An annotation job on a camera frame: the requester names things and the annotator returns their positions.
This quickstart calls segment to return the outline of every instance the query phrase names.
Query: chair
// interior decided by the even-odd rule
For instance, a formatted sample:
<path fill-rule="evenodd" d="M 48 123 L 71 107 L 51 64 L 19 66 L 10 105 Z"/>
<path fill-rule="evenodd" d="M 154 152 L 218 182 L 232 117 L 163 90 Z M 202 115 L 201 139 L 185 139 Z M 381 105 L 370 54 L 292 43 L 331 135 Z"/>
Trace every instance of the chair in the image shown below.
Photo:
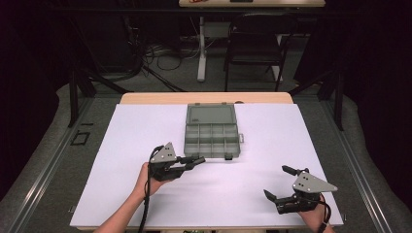
<path fill-rule="evenodd" d="M 297 28 L 297 20 L 291 15 L 270 13 L 246 13 L 236 17 L 229 26 L 228 45 L 224 60 L 224 91 L 227 91 L 229 64 L 279 66 L 275 91 L 279 88 L 288 41 Z M 278 43 L 277 36 L 286 39 Z"/>

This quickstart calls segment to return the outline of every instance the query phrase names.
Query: black curtain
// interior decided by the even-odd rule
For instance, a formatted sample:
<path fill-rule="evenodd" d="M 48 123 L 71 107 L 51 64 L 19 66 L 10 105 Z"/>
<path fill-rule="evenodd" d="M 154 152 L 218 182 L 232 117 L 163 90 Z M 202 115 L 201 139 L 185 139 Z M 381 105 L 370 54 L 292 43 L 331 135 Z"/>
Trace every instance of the black curtain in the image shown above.
<path fill-rule="evenodd" d="M 68 83 L 67 62 L 31 3 L 0 3 L 1 198 L 52 123 L 58 107 L 55 92 Z"/>
<path fill-rule="evenodd" d="M 412 210 L 410 98 L 412 2 L 328 0 L 357 17 L 319 20 L 295 73 L 310 82 L 336 64 L 344 93 L 358 105 L 368 152 L 393 192 Z"/>

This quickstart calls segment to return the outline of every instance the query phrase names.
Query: forearm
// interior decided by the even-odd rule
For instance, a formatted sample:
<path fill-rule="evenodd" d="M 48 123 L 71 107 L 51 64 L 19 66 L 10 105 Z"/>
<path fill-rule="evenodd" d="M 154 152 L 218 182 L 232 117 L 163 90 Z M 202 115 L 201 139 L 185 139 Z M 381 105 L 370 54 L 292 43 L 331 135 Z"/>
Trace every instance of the forearm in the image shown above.
<path fill-rule="evenodd" d="M 130 194 L 118 210 L 94 232 L 124 232 L 124 229 L 143 200 L 143 195 Z"/>

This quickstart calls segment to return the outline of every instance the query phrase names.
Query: desk leg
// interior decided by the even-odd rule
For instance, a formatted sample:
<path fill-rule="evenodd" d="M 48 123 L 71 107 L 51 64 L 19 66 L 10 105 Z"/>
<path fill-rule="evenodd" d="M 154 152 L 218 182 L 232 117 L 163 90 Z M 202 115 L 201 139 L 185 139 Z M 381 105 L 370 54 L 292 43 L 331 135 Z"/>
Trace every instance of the desk leg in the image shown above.
<path fill-rule="evenodd" d="M 278 44 L 281 44 L 282 41 L 282 35 L 277 36 Z M 275 80 L 278 80 L 278 75 L 279 75 L 279 66 L 272 66 L 272 72 L 273 72 L 273 77 L 275 77 Z"/>
<path fill-rule="evenodd" d="M 206 49 L 205 49 L 205 21 L 204 17 L 200 17 L 199 23 L 199 39 L 200 39 L 200 57 L 199 68 L 197 71 L 197 81 L 204 82 L 206 77 Z"/>

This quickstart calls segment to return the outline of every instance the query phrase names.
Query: background desk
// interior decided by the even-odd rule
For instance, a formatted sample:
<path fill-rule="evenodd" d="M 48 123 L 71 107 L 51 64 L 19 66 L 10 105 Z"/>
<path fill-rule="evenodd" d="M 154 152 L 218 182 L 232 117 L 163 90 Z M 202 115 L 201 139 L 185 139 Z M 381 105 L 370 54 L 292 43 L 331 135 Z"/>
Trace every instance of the background desk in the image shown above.
<path fill-rule="evenodd" d="M 153 104 L 157 95 L 157 103 L 163 105 Z M 91 229 L 109 217 L 130 193 L 141 164 L 149 159 L 153 148 L 172 142 L 176 153 L 183 155 L 187 113 L 187 105 L 183 103 L 243 101 L 251 104 L 235 105 L 239 131 L 245 134 L 240 157 L 232 161 L 207 159 L 164 186 L 151 199 L 146 229 L 303 227 L 298 214 L 278 215 L 275 205 L 263 194 L 268 189 L 279 197 L 292 195 L 296 177 L 282 171 L 285 164 L 308 167 L 312 174 L 325 179 L 300 111 L 288 96 L 287 93 L 124 95 L 70 225 Z M 145 103 L 146 98 L 149 104 L 133 105 Z M 257 104 L 259 99 L 271 104 Z M 274 104 L 278 101 L 288 104 Z M 333 196 L 331 193 L 325 196 L 332 207 L 330 222 L 342 224 Z M 143 206 L 129 222 L 129 228 L 139 226 L 142 213 Z"/>
<path fill-rule="evenodd" d="M 187 8 L 318 8 L 325 5 L 325 0 L 254 0 L 252 3 L 231 3 L 230 0 L 208 0 L 205 2 L 191 3 L 189 0 L 180 0 L 179 5 Z M 205 21 L 200 17 L 199 23 L 200 57 L 197 80 L 204 82 L 206 79 L 206 50 L 205 50 Z M 279 67 L 273 67 L 274 75 L 279 74 Z"/>

